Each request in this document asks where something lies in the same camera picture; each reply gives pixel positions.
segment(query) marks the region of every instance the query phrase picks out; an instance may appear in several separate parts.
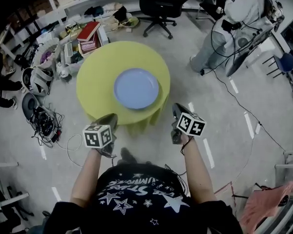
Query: blue plate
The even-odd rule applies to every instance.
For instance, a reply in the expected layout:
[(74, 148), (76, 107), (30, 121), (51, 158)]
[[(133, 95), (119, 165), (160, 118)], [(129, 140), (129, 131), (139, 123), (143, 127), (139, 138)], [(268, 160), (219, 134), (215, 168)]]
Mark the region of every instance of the blue plate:
[(156, 77), (141, 68), (123, 71), (114, 83), (114, 96), (130, 109), (142, 109), (151, 105), (156, 100), (158, 91)]

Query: gray floor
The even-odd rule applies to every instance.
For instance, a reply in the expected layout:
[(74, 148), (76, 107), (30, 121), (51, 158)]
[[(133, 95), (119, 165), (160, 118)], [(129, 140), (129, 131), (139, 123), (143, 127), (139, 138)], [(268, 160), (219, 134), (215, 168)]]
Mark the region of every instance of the gray floor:
[[(116, 133), (115, 154), (119, 155), (121, 147), (127, 147), (141, 161), (154, 164), (169, 165), (177, 173), (185, 171), (180, 146), (172, 145), (170, 139), (171, 105), (179, 102), (188, 105), (192, 102), (195, 112), (207, 121), (204, 136), (197, 138), (201, 154), (209, 169), (214, 190), (232, 183), (236, 194), (248, 195), (255, 182), (273, 186), (275, 183), (276, 163), (283, 162), (282, 150), (261, 129), (259, 135), (252, 139), (247, 127), (243, 108), (216, 78), (214, 73), (200, 76), (189, 69), (189, 57), (196, 54), (211, 24), (199, 21), (194, 25), (186, 13), (176, 19), (176, 27), (168, 26), (174, 38), (167, 39), (167, 34), (159, 27), (150, 31), (147, 38), (142, 37), (148, 22), (142, 22), (132, 33), (124, 29), (109, 33), (111, 41), (132, 40), (144, 43), (156, 50), (166, 61), (171, 77), (171, 91), (167, 106), (154, 127), (137, 138), (128, 136), (120, 127)], [(272, 79), (266, 76), (273, 67), (261, 65), (262, 60), (249, 69), (241, 67), (232, 77), (239, 93), (236, 94), (223, 70), (217, 70), (218, 77), (224, 81), (239, 102), (252, 111), (264, 124), (266, 130), (286, 150), (293, 150), (293, 97), (290, 85), (284, 76)], [(21, 71), (13, 75), (20, 79)], [(81, 134), (89, 123), (76, 98), (76, 79), (69, 83), (54, 81), (51, 93), (45, 99), (45, 105), (65, 115), (63, 133), (59, 141), (66, 147), (73, 134)], [(21, 92), (7, 93), (9, 98), (16, 95), (21, 101)], [(250, 115), (253, 129), (256, 120)], [(66, 151), (54, 146), (44, 147), (46, 160), (42, 158), (41, 147), (35, 138), (31, 138), (33, 130), (26, 123), (21, 106), (13, 109), (0, 108), (0, 162), (18, 161), (19, 167), (0, 169), (3, 183), (13, 184), (17, 189), (29, 192), (30, 197), (23, 200), (23, 205), (35, 213), (29, 225), (41, 223), (43, 210), (52, 211), (56, 198), (52, 187), (56, 187), (62, 200), (69, 200), (70, 192), (80, 168), (71, 163)], [(207, 139), (215, 166), (210, 168), (209, 159), (203, 143)], [(79, 145), (79, 138), (74, 137), (69, 148)], [(82, 164), (88, 149), (83, 145), (76, 152), (70, 152), (71, 158)], [(103, 158), (100, 173), (111, 166), (111, 160)], [(217, 196), (234, 207), (239, 213), (245, 204), (237, 200), (236, 206), (231, 198), (231, 188), (227, 186)]]

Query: white tape line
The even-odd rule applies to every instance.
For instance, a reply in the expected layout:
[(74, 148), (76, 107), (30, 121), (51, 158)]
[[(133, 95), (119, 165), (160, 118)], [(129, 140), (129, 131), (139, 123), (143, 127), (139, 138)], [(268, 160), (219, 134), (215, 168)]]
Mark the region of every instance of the white tape line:
[(189, 106), (189, 109), (190, 109), (191, 113), (194, 113), (194, 106), (193, 106), (193, 103), (190, 102), (190, 103), (188, 104), (188, 106)]
[(204, 145), (205, 145), (207, 157), (209, 158), (210, 167), (214, 168), (215, 167), (215, 162), (214, 162), (213, 156), (211, 155), (211, 151), (210, 151), (210, 148), (209, 148), (209, 143), (207, 142), (207, 139), (204, 139), (203, 142), (204, 142)]
[(58, 201), (58, 202), (61, 201), (61, 197), (60, 197), (60, 195), (59, 195), (59, 193), (58, 193), (57, 188), (56, 188), (56, 187), (52, 187), (52, 191), (53, 191), (54, 196), (55, 196), (55, 198), (57, 199), (57, 201)]
[(231, 85), (232, 85), (232, 87), (233, 87), (233, 90), (235, 91), (235, 93), (236, 93), (236, 94), (238, 94), (238, 93), (239, 93), (239, 91), (238, 91), (238, 88), (236, 87), (236, 85), (235, 85), (234, 81), (233, 81), (233, 80), (230, 80), (230, 83), (231, 83)]
[(43, 146), (40, 146), (40, 151), (41, 151), (41, 156), (44, 160), (47, 160), (47, 156), (45, 155), (45, 151), (44, 151), (44, 148)]
[(244, 114), (244, 116), (245, 116), (246, 123), (247, 123), (248, 128), (249, 128), (250, 136), (253, 139), (254, 138), (254, 132), (253, 132), (252, 123), (251, 123), (249, 114)]
[(259, 130), (260, 130), (260, 125), (259, 123), (257, 123), (256, 130), (255, 130), (256, 134), (259, 134)]

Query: pink cloth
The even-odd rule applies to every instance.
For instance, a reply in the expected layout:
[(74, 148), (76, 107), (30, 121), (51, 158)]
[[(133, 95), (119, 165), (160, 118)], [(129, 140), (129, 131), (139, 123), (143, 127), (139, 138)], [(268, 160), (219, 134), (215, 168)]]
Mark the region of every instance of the pink cloth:
[(284, 186), (271, 190), (254, 191), (251, 194), (240, 220), (240, 224), (245, 228), (247, 234), (252, 234), (263, 218), (274, 216), (277, 213), (278, 204), (285, 195), (289, 195), (292, 188), (293, 181)]

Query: black t-shirt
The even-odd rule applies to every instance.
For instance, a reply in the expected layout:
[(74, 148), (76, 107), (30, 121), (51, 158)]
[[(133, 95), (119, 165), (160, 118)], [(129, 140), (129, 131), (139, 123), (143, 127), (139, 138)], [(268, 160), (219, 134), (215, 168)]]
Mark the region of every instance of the black t-shirt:
[(87, 208), (58, 202), (44, 234), (65, 234), (80, 227), (82, 234), (119, 231), (191, 230), (200, 234), (241, 234), (223, 201), (196, 204), (182, 191), (177, 176), (147, 164), (124, 164), (108, 169), (98, 179)]

